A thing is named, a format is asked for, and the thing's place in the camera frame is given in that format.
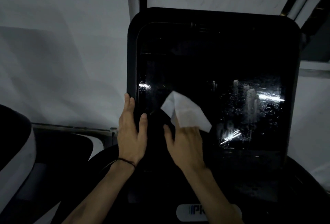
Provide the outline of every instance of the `black machine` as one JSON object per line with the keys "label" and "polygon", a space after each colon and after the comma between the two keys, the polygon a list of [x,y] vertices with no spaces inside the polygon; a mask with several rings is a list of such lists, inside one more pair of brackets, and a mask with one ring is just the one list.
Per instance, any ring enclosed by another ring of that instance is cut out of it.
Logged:
{"label": "black machine", "polygon": [[[148,146],[104,223],[201,221],[199,201],[163,137],[170,118],[160,107],[172,91],[199,105],[212,124],[201,133],[204,161],[245,223],[324,221],[329,196],[287,157],[299,47],[299,27],[282,16],[167,8],[137,14],[128,30],[127,92],[136,122],[148,114]],[[77,179],[89,182],[70,189],[52,223],[68,216],[117,157],[111,147],[89,161]]]}

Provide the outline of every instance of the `person's right hand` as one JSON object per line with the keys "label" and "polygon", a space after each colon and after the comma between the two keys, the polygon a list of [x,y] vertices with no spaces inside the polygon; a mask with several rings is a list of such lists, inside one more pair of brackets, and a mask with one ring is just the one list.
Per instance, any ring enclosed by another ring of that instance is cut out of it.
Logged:
{"label": "person's right hand", "polygon": [[180,128],[178,121],[176,126],[175,140],[173,141],[170,128],[164,125],[167,149],[174,163],[184,173],[205,168],[202,137],[199,128]]}

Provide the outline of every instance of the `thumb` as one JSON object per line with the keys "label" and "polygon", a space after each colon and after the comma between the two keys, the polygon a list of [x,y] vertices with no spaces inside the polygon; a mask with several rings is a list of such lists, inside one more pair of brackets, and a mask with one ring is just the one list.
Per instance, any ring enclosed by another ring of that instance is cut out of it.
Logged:
{"label": "thumb", "polygon": [[146,113],[143,113],[139,122],[139,133],[138,139],[146,140],[147,139],[147,128],[148,128],[148,119]]}
{"label": "thumb", "polygon": [[170,149],[174,145],[174,141],[172,138],[172,132],[171,132],[169,126],[167,126],[167,125],[164,125],[164,136],[165,136],[165,140],[166,140],[167,149],[170,151]]}

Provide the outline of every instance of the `folded white tissue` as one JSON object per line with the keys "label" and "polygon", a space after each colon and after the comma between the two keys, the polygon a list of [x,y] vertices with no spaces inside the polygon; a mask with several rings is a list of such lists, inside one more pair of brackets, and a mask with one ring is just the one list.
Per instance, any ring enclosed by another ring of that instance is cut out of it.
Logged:
{"label": "folded white tissue", "polygon": [[171,92],[164,101],[161,109],[171,118],[174,126],[176,116],[181,128],[199,127],[200,130],[207,133],[211,130],[212,125],[204,115],[202,109],[188,97],[178,92]]}

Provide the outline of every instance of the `hand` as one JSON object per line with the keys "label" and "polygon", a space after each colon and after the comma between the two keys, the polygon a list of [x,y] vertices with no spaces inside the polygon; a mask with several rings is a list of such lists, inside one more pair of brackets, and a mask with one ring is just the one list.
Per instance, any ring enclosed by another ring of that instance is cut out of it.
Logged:
{"label": "hand", "polygon": [[147,116],[143,113],[139,123],[139,133],[134,123],[135,100],[125,94],[125,105],[122,115],[119,118],[118,148],[119,158],[131,161],[136,166],[146,151],[147,142]]}
{"label": "hand", "polygon": [[164,125],[167,149],[174,163],[183,173],[205,168],[202,137],[199,128],[180,128],[177,119],[176,126],[175,141],[173,141],[170,128]]}

